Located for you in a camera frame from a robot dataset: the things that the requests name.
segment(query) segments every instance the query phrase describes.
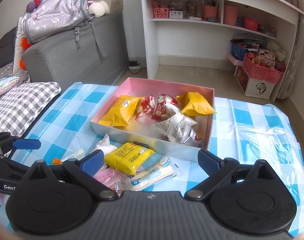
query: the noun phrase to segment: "floor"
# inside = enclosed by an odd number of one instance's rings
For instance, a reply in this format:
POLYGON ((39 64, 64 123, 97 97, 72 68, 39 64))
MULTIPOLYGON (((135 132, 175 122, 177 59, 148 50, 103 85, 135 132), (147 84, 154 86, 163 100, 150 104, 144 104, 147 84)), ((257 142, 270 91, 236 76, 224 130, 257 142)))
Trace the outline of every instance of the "floor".
MULTIPOLYGON (((115 85, 122 84, 128 77, 148 78, 147 70, 142 69, 137 74, 124 71, 115 85)), ((244 96, 232 72, 198 67, 160 65, 155 79, 214 88, 216 97, 230 98, 260 105, 270 103, 277 106, 289 117, 296 139, 301 145, 304 159, 304 142, 302 140, 304 138, 304 127, 300 122, 296 121, 296 116, 291 116, 293 112, 287 109, 286 104, 283 103, 284 101, 282 102, 282 100, 277 99, 273 102, 262 98, 244 96)))

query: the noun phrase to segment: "purple pom-pom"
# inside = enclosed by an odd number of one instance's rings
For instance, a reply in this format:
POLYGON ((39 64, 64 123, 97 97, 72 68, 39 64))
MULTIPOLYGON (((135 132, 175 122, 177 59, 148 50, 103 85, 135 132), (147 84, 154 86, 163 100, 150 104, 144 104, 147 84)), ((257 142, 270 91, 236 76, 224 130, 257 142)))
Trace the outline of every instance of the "purple pom-pom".
POLYGON ((36 5, 34 2, 30 2, 27 5, 27 12, 33 12, 33 10, 35 9, 36 5))

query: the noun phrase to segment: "yellow snack package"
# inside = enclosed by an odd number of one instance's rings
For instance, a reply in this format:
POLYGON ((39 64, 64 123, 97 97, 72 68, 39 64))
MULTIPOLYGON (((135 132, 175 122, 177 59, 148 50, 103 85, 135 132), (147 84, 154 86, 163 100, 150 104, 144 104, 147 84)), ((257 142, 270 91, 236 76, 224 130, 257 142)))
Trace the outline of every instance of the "yellow snack package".
POLYGON ((110 110, 101 118, 99 124, 105 126, 128 126, 128 121, 134 114, 140 98, 120 96, 110 110))
POLYGON ((216 113, 208 101, 206 101, 206 99, 198 92, 187 92, 177 97, 177 100, 183 105, 181 113, 187 116, 216 113))
POLYGON ((104 161, 112 168, 129 175, 134 175, 136 170, 155 151, 141 145, 127 142, 115 151, 105 155, 104 161))

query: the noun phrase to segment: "red basket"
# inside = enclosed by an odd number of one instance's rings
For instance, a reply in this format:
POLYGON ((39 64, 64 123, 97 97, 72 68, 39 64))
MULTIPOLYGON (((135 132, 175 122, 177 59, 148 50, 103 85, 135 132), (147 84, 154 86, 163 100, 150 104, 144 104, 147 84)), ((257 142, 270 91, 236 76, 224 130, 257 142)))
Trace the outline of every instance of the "red basket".
POLYGON ((248 17, 244 17, 244 27, 246 29, 256 31, 258 27, 258 21, 248 17))
POLYGON ((153 8, 154 18, 169 18, 170 8, 153 8))
POLYGON ((252 63, 252 61, 244 56, 243 68, 250 78, 264 80, 277 84, 282 76, 282 72, 273 68, 263 67, 252 63))

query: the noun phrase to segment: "white fluffy ball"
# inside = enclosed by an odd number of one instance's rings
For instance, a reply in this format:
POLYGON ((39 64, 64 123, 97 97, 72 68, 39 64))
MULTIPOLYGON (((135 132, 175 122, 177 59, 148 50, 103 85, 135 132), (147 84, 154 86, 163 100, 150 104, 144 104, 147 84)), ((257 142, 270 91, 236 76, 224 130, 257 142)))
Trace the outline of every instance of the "white fluffy ball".
POLYGON ((101 17, 105 14, 105 6, 100 2, 92 3, 89 6, 88 13, 94 13, 96 17, 101 17))
POLYGON ((105 6, 105 15, 110 14, 110 6, 105 1, 100 1, 99 3, 105 6))

